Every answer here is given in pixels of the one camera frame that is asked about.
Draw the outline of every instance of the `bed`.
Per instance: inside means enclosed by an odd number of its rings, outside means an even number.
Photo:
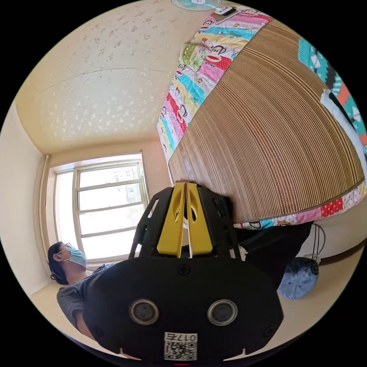
[[[157,123],[173,181],[229,196],[235,226],[248,229],[319,220],[366,197],[363,162],[323,91],[367,154],[365,126],[322,54],[252,9],[220,24],[210,16],[192,42],[214,53],[197,72],[179,65]]]

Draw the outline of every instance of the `window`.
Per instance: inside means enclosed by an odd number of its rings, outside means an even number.
[[[141,154],[56,172],[54,198],[59,241],[89,264],[123,260],[148,205]]]

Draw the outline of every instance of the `bamboo mat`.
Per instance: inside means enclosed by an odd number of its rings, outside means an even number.
[[[169,160],[234,203],[235,222],[321,206],[363,179],[357,153],[320,104],[325,84],[298,60],[299,37],[269,23],[234,59]]]

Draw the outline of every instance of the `dark hair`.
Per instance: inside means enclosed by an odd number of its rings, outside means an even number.
[[[66,285],[66,284],[69,284],[69,283],[66,280],[65,272],[64,272],[63,268],[61,267],[61,264],[54,259],[54,255],[60,252],[60,248],[61,248],[62,245],[63,245],[63,242],[57,242],[57,243],[53,244],[52,246],[50,246],[50,248],[47,252],[47,257],[48,257],[48,260],[49,260],[49,268],[50,268],[50,271],[51,271],[51,279],[55,280],[59,284]]]

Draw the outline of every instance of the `patterned ceiling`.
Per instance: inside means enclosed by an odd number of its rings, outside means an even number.
[[[211,11],[143,0],[104,13],[61,40],[15,99],[44,154],[156,139],[156,122],[179,52]]]

